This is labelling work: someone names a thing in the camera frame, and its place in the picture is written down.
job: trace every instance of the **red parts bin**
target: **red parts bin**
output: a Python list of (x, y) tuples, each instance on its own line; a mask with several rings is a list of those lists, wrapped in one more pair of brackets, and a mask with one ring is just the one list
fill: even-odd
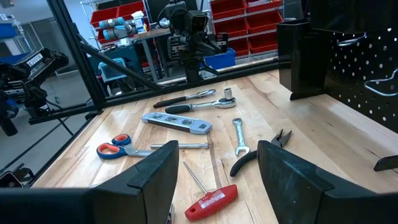
[(277, 33), (250, 37), (249, 47), (252, 54), (278, 49)]
[(257, 12), (257, 11), (263, 11), (263, 10), (266, 10), (266, 9), (272, 9), (272, 8), (275, 8), (275, 7), (280, 7), (282, 5), (282, 0), (279, 0), (279, 1), (272, 1), (272, 2), (269, 2), (269, 3), (261, 4), (259, 6), (249, 7), (249, 4), (248, 4), (247, 0), (245, 0), (245, 1), (246, 1), (245, 2), (246, 7), (247, 7), (246, 11), (248, 13)]
[(133, 14), (137, 11), (142, 11), (144, 14), (146, 14), (144, 3), (142, 1), (133, 2), (130, 4), (125, 4), (125, 5), (119, 6), (118, 17), (123, 17), (123, 19), (125, 21), (128, 21), (128, 20), (132, 19), (131, 14)]
[(231, 21), (217, 22), (214, 24), (215, 33), (228, 33), (228, 38), (239, 37), (248, 34), (248, 25), (244, 18)]
[(218, 0), (211, 2), (211, 14), (213, 19), (223, 19), (231, 16), (239, 16), (244, 14), (244, 0)]
[(247, 18), (249, 34), (276, 29), (276, 25), (283, 22), (279, 12), (256, 14)]
[(97, 28), (100, 26), (100, 21), (104, 21), (107, 19), (114, 19), (118, 16), (118, 14), (119, 14), (118, 7), (112, 7), (109, 9), (95, 11), (91, 16), (90, 24), (93, 25), (93, 27)]
[(248, 40), (246, 38), (229, 41), (228, 46), (235, 50), (235, 57), (249, 54)]

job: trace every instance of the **ratchet wrench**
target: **ratchet wrench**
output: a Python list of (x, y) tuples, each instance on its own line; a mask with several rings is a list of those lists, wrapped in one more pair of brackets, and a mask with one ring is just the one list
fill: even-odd
[(226, 109), (236, 106), (236, 99), (232, 96), (232, 90), (230, 88), (224, 90), (224, 95), (225, 98), (210, 103), (169, 106), (168, 108), (166, 108), (165, 112), (168, 114), (179, 114), (202, 108), (217, 107), (221, 109)]
[(156, 103), (154, 105), (154, 108), (160, 108), (160, 107), (163, 107), (163, 106), (169, 106), (169, 105), (172, 105), (174, 103), (179, 103), (179, 102), (183, 102), (185, 100), (191, 100), (191, 99), (194, 99), (194, 98), (202, 98), (204, 96), (212, 95), (215, 92), (216, 92), (216, 90), (205, 90), (205, 91), (201, 91), (201, 92), (199, 92), (197, 94), (194, 94), (194, 95), (182, 96), (182, 97), (174, 98), (174, 99), (171, 99), (171, 100), (161, 101), (161, 102)]

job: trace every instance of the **black pegboard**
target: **black pegboard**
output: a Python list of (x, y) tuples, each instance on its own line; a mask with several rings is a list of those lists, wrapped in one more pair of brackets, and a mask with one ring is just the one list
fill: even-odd
[[(398, 29), (368, 33), (353, 45), (338, 46), (338, 42), (354, 38), (353, 34), (331, 34), (333, 53), (326, 72), (325, 90), (333, 98), (398, 133), (398, 96), (381, 96), (364, 87), (368, 80), (390, 78), (398, 68)], [(398, 77), (371, 86), (386, 93), (398, 92)]]

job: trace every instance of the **table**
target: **table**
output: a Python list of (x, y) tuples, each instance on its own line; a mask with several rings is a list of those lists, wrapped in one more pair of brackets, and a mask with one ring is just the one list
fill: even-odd
[[(192, 135), (141, 121), (143, 114), (164, 110), (152, 107), (160, 100), (210, 88), (216, 88), (217, 94), (190, 103), (217, 100), (226, 87), (232, 88), (238, 101), (236, 107), (183, 114), (212, 123), (213, 129), (207, 135)], [(232, 165), (238, 160), (234, 154), (237, 140), (232, 119), (241, 117), (245, 140), (252, 150), (256, 149), (258, 140), (271, 140), (282, 128), (293, 130), (286, 150), (377, 193), (398, 191), (398, 170), (373, 171), (381, 157), (398, 154), (398, 134), (328, 95), (297, 101), (289, 101), (289, 96), (290, 91), (279, 84), (278, 71), (273, 71), (107, 108), (69, 145), (34, 187), (89, 187), (137, 163), (140, 158), (102, 161), (96, 155), (100, 143), (110, 142), (120, 133), (130, 134), (134, 146), (139, 149), (149, 149), (151, 144), (173, 139), (180, 143), (209, 142), (213, 146), (209, 150), (180, 150), (173, 199), (175, 223), (189, 223), (183, 212), (203, 196), (183, 161), (208, 190), (230, 184), (238, 186), (237, 200), (200, 223), (277, 223), (256, 161), (247, 164), (236, 177), (229, 176)]]

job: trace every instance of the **blue bin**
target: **blue bin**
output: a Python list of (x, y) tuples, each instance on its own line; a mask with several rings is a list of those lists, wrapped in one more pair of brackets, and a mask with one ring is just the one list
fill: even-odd
[(0, 24), (0, 39), (13, 38), (17, 35), (12, 24)]
[(235, 65), (235, 51), (228, 47), (225, 53), (205, 57), (205, 62), (213, 69), (231, 67)]

